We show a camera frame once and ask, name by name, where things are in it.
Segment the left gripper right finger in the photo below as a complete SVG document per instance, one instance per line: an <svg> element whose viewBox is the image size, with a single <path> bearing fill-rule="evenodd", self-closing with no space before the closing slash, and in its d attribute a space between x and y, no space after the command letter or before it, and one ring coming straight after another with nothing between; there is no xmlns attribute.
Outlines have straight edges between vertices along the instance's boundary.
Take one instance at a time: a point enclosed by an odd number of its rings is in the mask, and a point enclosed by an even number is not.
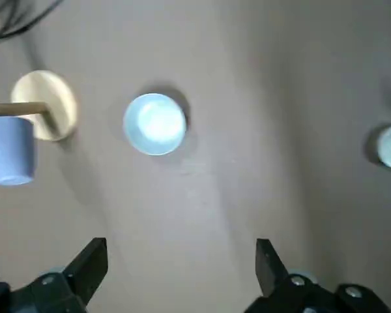
<svg viewBox="0 0 391 313"><path fill-rule="evenodd" d="M367 287L340 284L335 291L329 291L306 275L289 273L268 239L258 239L255 247L255 273L263 294L246 312L391 312Z"/></svg>

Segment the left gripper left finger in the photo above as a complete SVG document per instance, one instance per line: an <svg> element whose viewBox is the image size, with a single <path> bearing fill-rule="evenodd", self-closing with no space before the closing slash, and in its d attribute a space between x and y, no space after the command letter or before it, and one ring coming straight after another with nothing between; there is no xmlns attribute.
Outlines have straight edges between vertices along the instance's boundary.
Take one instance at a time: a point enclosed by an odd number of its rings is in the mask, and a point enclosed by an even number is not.
<svg viewBox="0 0 391 313"><path fill-rule="evenodd" d="M45 273L13 291L10 311L86 312L107 272L107 241L96 237L62 271Z"/></svg>

